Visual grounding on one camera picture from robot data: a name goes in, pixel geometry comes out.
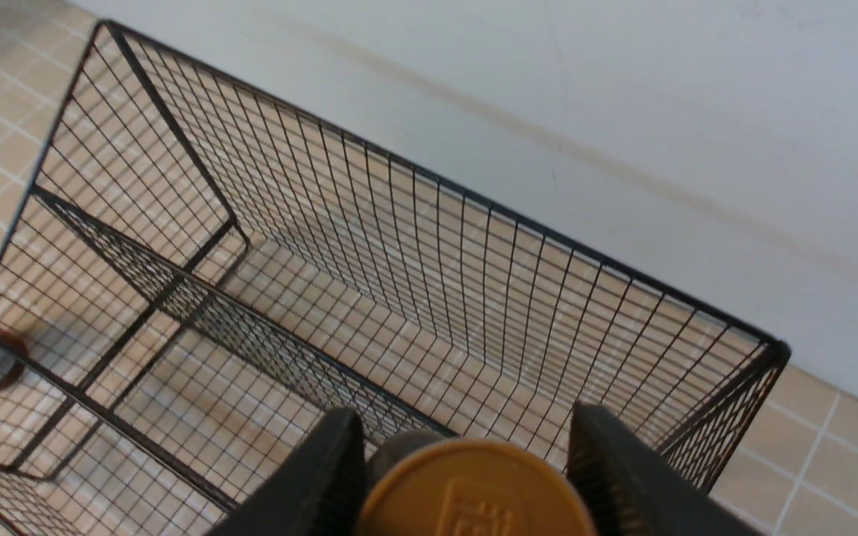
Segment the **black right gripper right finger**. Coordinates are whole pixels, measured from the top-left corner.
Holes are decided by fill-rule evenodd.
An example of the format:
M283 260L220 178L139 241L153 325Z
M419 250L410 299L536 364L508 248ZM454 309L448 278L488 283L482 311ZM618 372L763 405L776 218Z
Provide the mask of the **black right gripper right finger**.
M757 535L602 405L575 403L568 481L600 535Z

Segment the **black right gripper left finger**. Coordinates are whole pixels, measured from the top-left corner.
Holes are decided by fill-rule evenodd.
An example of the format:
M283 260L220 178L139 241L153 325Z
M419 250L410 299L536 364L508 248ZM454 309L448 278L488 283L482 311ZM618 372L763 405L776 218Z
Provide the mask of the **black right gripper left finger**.
M360 415L327 411L260 488L211 535L351 535L367 495Z

